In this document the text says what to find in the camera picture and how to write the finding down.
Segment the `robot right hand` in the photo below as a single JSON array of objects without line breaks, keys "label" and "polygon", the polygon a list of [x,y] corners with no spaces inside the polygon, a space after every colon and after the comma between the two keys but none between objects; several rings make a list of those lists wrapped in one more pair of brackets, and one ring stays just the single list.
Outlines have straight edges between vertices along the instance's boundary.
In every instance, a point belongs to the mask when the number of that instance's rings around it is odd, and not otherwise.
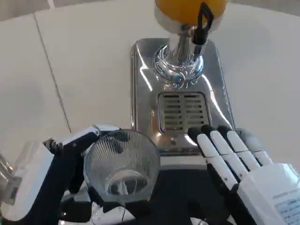
[{"label": "robot right hand", "polygon": [[291,164],[273,162],[255,135],[209,125],[187,134],[236,224],[299,224],[300,175]]}]

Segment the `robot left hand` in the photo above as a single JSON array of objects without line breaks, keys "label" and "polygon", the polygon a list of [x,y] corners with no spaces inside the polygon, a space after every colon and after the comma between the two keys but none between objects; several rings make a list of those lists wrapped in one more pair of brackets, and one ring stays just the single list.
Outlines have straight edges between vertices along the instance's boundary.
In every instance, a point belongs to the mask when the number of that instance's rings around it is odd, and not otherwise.
[{"label": "robot left hand", "polygon": [[83,182],[82,154],[100,137],[119,127],[93,125],[63,141],[52,138],[25,145],[4,189],[2,225],[56,225],[65,191]]}]

